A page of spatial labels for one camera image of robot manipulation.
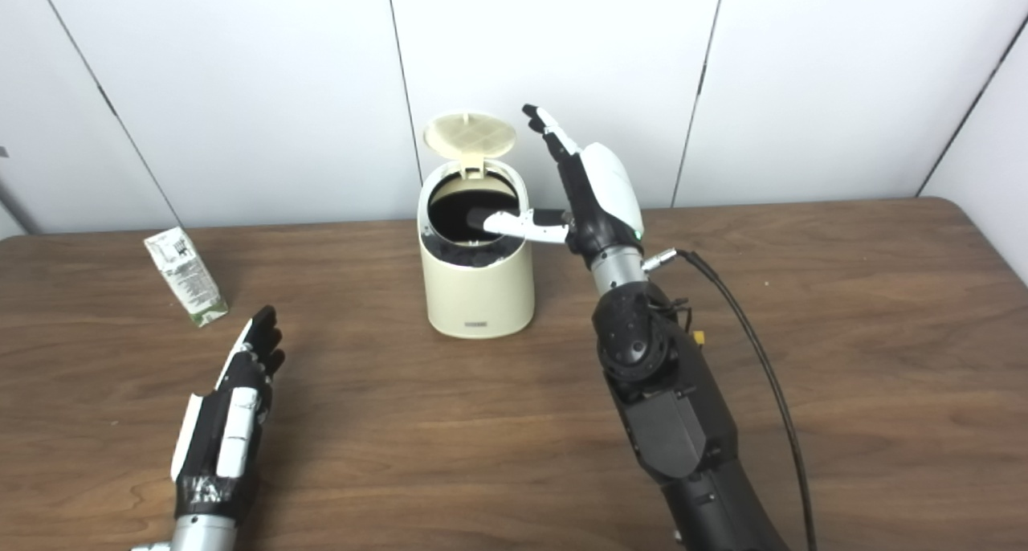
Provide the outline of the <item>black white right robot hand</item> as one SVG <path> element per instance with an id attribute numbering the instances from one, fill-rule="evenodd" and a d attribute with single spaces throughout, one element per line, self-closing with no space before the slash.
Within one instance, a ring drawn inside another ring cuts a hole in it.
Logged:
<path id="1" fill-rule="evenodd" d="M 642 211 L 625 166 L 601 142 L 580 147 L 546 109 L 525 104 L 522 112 L 556 163 L 568 218 L 544 225 L 534 210 L 473 208 L 467 225 L 500 236 L 564 243 L 596 279 L 605 273 L 617 284 L 644 281 Z"/>

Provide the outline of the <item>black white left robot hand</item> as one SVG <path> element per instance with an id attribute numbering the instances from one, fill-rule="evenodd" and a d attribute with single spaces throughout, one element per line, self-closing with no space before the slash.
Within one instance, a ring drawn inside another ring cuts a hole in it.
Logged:
<path id="1" fill-rule="evenodd" d="M 213 389 L 191 394 L 170 463 L 176 518 L 218 516 L 240 525 L 250 513 L 273 378 L 285 363 L 282 339 L 276 306 L 262 307 L 243 327 Z"/>

